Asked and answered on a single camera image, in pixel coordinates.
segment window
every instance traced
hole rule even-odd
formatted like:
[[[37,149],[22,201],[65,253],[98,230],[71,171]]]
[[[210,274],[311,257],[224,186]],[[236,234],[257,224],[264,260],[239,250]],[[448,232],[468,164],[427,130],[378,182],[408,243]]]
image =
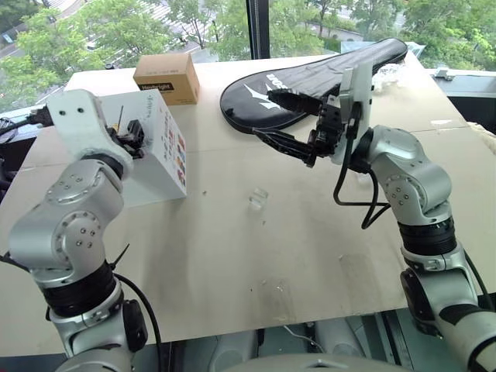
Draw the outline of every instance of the window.
[[[140,56],[250,59],[245,0],[2,0],[0,112],[43,103],[78,71]]]
[[[494,0],[269,0],[270,56],[397,37],[424,67],[496,71]]]
[[[493,1],[2,0],[0,112],[43,103],[74,72],[134,67],[167,51],[246,60],[398,37],[427,68],[496,71]]]

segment black cable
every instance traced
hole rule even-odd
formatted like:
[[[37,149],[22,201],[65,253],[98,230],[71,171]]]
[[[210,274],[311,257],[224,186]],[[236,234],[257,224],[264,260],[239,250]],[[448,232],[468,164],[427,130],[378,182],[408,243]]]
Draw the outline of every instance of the black cable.
[[[163,367],[162,367],[162,346],[161,346],[162,339],[160,338],[160,330],[158,328],[157,318],[155,317],[155,314],[153,313],[152,306],[148,302],[146,295],[130,279],[128,279],[127,277],[123,277],[122,275],[119,275],[116,273],[114,273],[114,275],[122,283],[127,284],[128,287],[130,287],[138,295],[139,299],[141,300],[141,302],[145,306],[145,309],[148,312],[148,315],[150,316],[150,321],[152,322],[153,334],[155,335],[155,342],[157,343],[158,370],[159,370],[159,372],[164,372]]]
[[[472,270],[472,273],[474,273],[474,276],[477,280],[477,283],[479,284],[480,290],[482,291],[482,295],[484,296],[484,300],[487,303],[487,309],[489,309],[493,312],[494,311],[493,301],[491,301],[491,297],[489,297],[486,286],[485,286],[484,282],[482,281],[482,277],[479,275],[479,271],[477,271],[477,268],[475,267],[474,262],[471,260],[471,258],[469,257],[469,255],[466,251],[465,251],[465,260],[467,260],[468,266],[470,266],[470,269]]]
[[[20,128],[21,126],[26,126],[28,124],[30,124],[30,122],[28,120],[22,120],[21,122],[17,122],[15,124],[7,126],[6,128],[1,128],[0,129],[0,136],[3,136],[4,134],[10,132],[11,130]]]
[[[23,266],[20,263],[15,262],[12,258],[10,258],[10,252],[7,252],[4,256],[0,255],[0,262],[18,267],[19,269],[29,273],[29,269],[26,266]]]
[[[334,201],[336,202],[337,205],[342,205],[342,206],[360,206],[360,207],[369,207],[369,210],[367,211],[367,214],[365,215],[365,218],[362,221],[362,229],[367,229],[372,225],[384,212],[386,212],[391,206],[389,203],[384,203],[384,202],[377,202],[377,199],[379,197],[379,185],[377,182],[377,177],[375,173],[372,170],[369,170],[368,174],[370,175],[370,178],[372,179],[372,185],[374,186],[374,193],[372,197],[372,202],[355,202],[355,201],[342,201],[339,198],[339,192],[341,191],[341,188],[343,187],[344,180],[346,178],[346,173],[348,172],[348,166],[350,165],[350,160],[351,160],[351,153],[353,150],[353,137],[348,138],[346,141],[346,148],[344,152],[344,158],[343,158],[343,165],[341,166],[341,171],[339,172],[338,176],[338,181],[336,182],[336,186],[334,187],[334,192],[332,193],[332,196],[334,198]],[[375,208],[383,207],[382,209],[379,210],[374,216],[372,214],[374,213]]]
[[[362,221],[362,229],[368,229],[370,225],[372,225],[381,215],[386,212],[391,205],[388,203],[377,203],[377,198],[379,198],[379,183],[377,182],[377,176],[375,175],[373,170],[370,170],[369,173],[370,178],[372,179],[372,185],[374,186],[374,194],[372,196],[372,202],[370,203],[369,210],[367,211],[367,214],[365,215],[365,218]],[[374,213],[375,207],[378,206],[379,204],[382,204],[383,207],[382,209],[377,212],[374,216],[372,214]]]

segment brown cardboard box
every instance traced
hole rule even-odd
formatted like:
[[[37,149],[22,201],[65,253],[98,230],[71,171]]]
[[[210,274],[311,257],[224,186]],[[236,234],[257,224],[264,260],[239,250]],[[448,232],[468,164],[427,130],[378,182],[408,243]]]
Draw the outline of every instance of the brown cardboard box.
[[[191,55],[187,53],[142,56],[134,81],[142,91],[157,88],[168,105],[190,105],[198,101],[200,84]]]

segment robotic arm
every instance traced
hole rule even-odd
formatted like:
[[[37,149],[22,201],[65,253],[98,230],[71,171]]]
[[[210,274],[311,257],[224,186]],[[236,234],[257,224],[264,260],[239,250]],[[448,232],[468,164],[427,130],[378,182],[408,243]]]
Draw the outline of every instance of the robotic arm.
[[[401,283],[418,327],[443,335],[468,370],[493,372],[496,313],[477,306],[464,250],[454,234],[449,177],[410,133],[368,128],[371,76],[370,64],[346,71],[339,97],[329,96],[326,102],[291,91],[269,92],[279,105],[319,117],[307,143],[278,131],[254,134],[310,167],[317,157],[342,164],[334,197],[340,205],[370,206],[363,228],[391,208],[408,265]],[[133,354],[146,343],[146,327],[137,301],[124,299],[105,260],[102,236],[122,209],[122,179],[132,170],[132,156],[139,156],[123,145],[143,138],[135,128],[130,141],[119,143],[106,129],[98,100],[87,92],[64,93],[48,106],[57,131],[79,160],[16,223],[10,253],[29,270],[49,305],[47,318],[69,357],[57,372],[130,372]],[[373,203],[339,200],[348,168],[370,174]],[[388,204],[377,203],[377,184]],[[375,205],[383,208],[373,217]]]
[[[66,92],[48,107],[80,160],[14,225],[10,254],[33,276],[60,334],[69,359],[57,372],[131,372],[146,326],[139,303],[124,299],[102,237],[122,210],[121,180],[132,170],[132,157],[108,135],[91,94]]]
[[[385,126],[368,128],[371,77],[369,64],[346,71],[339,98],[329,96],[327,102],[288,90],[269,92],[269,98],[286,109],[318,115],[307,143],[278,131],[254,134],[309,167],[316,157],[331,157],[333,163],[342,164],[343,177],[334,194],[341,205],[370,204],[339,200],[346,169],[370,174],[389,203],[382,204],[377,216],[391,206],[398,220],[401,253],[408,265],[401,273],[401,284],[419,329],[446,338],[468,370],[494,371],[496,313],[477,305],[465,253],[455,237],[448,202],[450,178],[429,160],[412,134]],[[377,189],[374,198],[377,201]],[[362,227],[373,220],[366,218]]]

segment white tabletop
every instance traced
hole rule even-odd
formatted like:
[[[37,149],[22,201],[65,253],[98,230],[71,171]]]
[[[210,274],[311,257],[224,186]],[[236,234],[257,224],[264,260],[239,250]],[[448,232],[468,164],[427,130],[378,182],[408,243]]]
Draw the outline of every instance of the white tabletop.
[[[130,243],[118,272],[147,294],[165,341],[406,306],[401,238],[391,212],[362,231],[365,209],[332,201],[337,166],[318,160],[309,169],[235,131],[219,110],[222,90],[237,78],[316,58],[197,64],[198,104],[170,107],[187,143],[188,197],[125,208],[105,233],[108,260]],[[80,73],[69,88],[132,91],[132,75],[133,69]],[[403,76],[401,86],[374,96],[371,126],[414,132],[446,168],[457,236],[495,291],[494,157],[411,54]],[[115,91],[105,79],[119,81]],[[307,118],[286,131],[305,140],[314,126]],[[68,161],[54,129],[44,129],[0,206],[2,251],[14,221]],[[269,192],[261,210],[248,202],[255,188]],[[343,198],[370,195],[371,186],[349,174]],[[0,356],[62,351],[29,275],[0,267],[0,296]]]

